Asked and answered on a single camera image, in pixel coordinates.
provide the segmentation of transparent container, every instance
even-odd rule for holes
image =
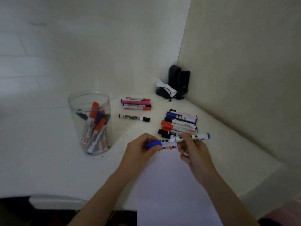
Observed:
[[[109,96],[100,91],[82,91],[68,98],[79,144],[89,155],[100,155],[112,144]]]

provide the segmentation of white cloth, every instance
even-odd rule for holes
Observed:
[[[171,97],[175,96],[175,94],[177,93],[177,91],[173,88],[170,87],[170,85],[168,84],[164,84],[160,79],[157,78],[156,80],[156,87],[164,87],[164,89],[166,90],[166,92],[168,92],[170,94]]]

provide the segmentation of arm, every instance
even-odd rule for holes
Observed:
[[[185,142],[178,144],[181,159],[195,179],[205,188],[224,226],[259,226],[228,184],[215,169],[206,144],[193,142],[186,133]]]
[[[130,142],[117,170],[73,218],[69,226],[104,226],[110,213],[127,183],[137,176],[148,160],[161,146],[147,150],[146,143],[157,140],[150,134],[143,134]]]

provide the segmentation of pink object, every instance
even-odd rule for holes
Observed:
[[[132,104],[132,105],[150,105],[150,101],[121,101],[123,104]]]

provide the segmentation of desk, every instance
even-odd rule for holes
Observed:
[[[32,196],[41,209],[80,209],[118,167],[128,142],[142,133],[157,132],[170,108],[198,116],[199,133],[213,162],[234,192],[246,194],[282,164],[187,100],[167,102],[154,93],[152,110],[124,110],[111,100],[112,148],[100,155],[82,152],[68,107],[24,113],[0,120],[0,198]],[[118,118],[118,114],[150,117],[150,122]],[[136,210],[135,180],[120,195],[116,209]]]

